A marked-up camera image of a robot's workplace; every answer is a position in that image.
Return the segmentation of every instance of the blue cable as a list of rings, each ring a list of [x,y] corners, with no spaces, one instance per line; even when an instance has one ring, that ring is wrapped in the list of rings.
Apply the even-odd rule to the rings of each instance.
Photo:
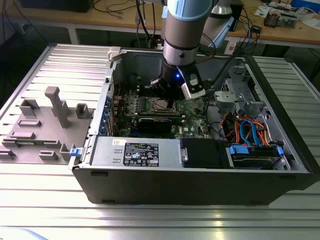
[[[249,40],[248,40],[248,43],[246,44],[246,47],[244,49],[244,51],[247,50],[247,48],[249,47],[249,43],[250,43],[250,40],[251,40],[251,30],[250,30],[250,27],[247,23],[245,23],[244,21],[239,21],[240,23],[243,23],[247,28],[248,28],[248,34],[249,34]]]
[[[261,142],[257,136],[257,131],[256,131],[256,126],[255,124],[250,121],[250,120],[244,120],[241,125],[240,125],[240,136],[241,138],[249,145],[249,147],[252,147],[251,143],[245,138],[244,136],[244,126],[246,124],[246,122],[250,123],[251,124],[251,127],[252,127],[252,135],[253,135],[253,139],[254,139],[254,142],[257,146],[261,146]]]

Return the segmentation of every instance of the white sticker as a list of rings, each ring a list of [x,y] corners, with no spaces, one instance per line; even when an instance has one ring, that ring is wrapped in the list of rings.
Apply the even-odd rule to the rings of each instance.
[[[125,139],[113,139],[112,145],[118,145],[118,146],[124,146],[126,144],[127,140]]]
[[[34,142],[18,142],[18,145],[36,145]]]

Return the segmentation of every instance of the robotic arm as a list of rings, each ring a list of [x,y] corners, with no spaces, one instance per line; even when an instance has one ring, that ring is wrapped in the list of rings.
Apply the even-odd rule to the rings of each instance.
[[[158,1],[163,5],[166,3],[165,0]],[[230,0],[219,0],[215,7],[213,0],[167,0],[161,73],[158,79],[151,81],[150,87],[168,100],[168,108],[176,100],[191,100],[206,94],[195,58],[204,27],[213,34],[217,32],[215,19],[220,23],[219,14],[226,13],[220,12],[220,6],[230,8]],[[227,14],[225,19],[230,19],[231,11]],[[214,39],[213,34],[209,34],[211,39]]]

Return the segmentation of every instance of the gray 3d-printed part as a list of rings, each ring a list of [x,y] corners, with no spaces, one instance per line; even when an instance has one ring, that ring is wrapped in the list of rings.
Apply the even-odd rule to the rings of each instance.
[[[75,107],[75,113],[78,119],[89,119],[91,118],[88,106],[85,103],[78,103]]]
[[[34,99],[24,99],[19,108],[22,114],[27,118],[34,117],[35,113],[33,109],[39,109],[39,106]]]
[[[61,143],[60,143],[59,140],[54,141],[54,142],[52,142],[52,141],[47,142],[46,141],[46,142],[43,143],[43,145],[45,145],[45,147],[48,148],[48,149],[58,149],[58,148],[61,147]]]
[[[39,157],[42,160],[57,160],[58,155],[55,153],[55,151],[48,151],[48,150],[41,150]]]
[[[26,119],[18,122],[20,127],[40,127],[41,122],[37,119]]]
[[[74,149],[74,148],[76,148],[76,145],[72,144],[70,149]],[[70,158],[71,158],[70,152],[64,143],[61,145],[59,153],[60,153],[61,157],[63,158],[63,160],[70,161]]]
[[[59,92],[60,90],[57,86],[48,86],[44,92],[44,95],[50,99],[54,112],[61,124],[61,127],[63,129],[66,129],[67,127],[69,127],[69,121],[59,98]]]
[[[1,144],[5,147],[5,148],[19,148],[20,146],[16,143],[15,139],[8,139],[8,138],[4,138],[1,142]]]
[[[61,144],[65,144],[68,150],[75,148],[75,146],[73,147],[73,144],[77,147],[83,146],[91,118],[78,119],[75,107],[70,107],[68,116],[70,126],[68,128],[61,128],[58,119],[52,114],[51,107],[41,106],[40,109],[34,109],[33,111],[36,114],[36,117],[31,117],[31,119],[39,120],[42,123],[41,127],[19,126],[18,123],[21,120],[26,120],[26,117],[21,114],[8,135],[13,132],[33,132],[35,134],[35,139],[15,139],[7,136],[2,140],[3,146],[0,146],[0,149],[11,149],[16,155],[14,157],[14,162],[17,164],[68,164],[69,158],[66,156],[65,160],[60,153]],[[91,108],[89,108],[89,113],[90,116],[92,116],[93,110]],[[60,145],[56,145],[57,148],[46,147],[46,143],[55,144],[57,141],[61,143]],[[39,157],[41,150],[54,150],[58,159],[41,160]],[[12,162],[12,159],[0,158],[0,163]]]
[[[10,138],[15,139],[34,139],[36,135],[33,132],[19,132],[19,131],[13,131],[10,135]]]
[[[14,152],[9,149],[0,149],[0,159],[14,159]]]
[[[68,105],[67,105],[66,100],[62,100],[62,101],[61,101],[61,104],[62,104],[62,108],[63,108],[65,114],[68,116],[69,113],[70,113],[70,109],[69,109],[69,107],[68,107]],[[51,110],[52,110],[53,115],[54,115],[55,117],[57,117],[57,114],[56,114],[56,112],[55,112],[55,109],[54,109],[54,108],[51,108]]]

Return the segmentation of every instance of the motherboard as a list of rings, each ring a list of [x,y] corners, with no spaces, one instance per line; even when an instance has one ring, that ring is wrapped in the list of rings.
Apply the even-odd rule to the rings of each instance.
[[[204,99],[176,101],[172,108],[147,89],[130,89],[113,100],[115,136],[135,138],[212,138]]]

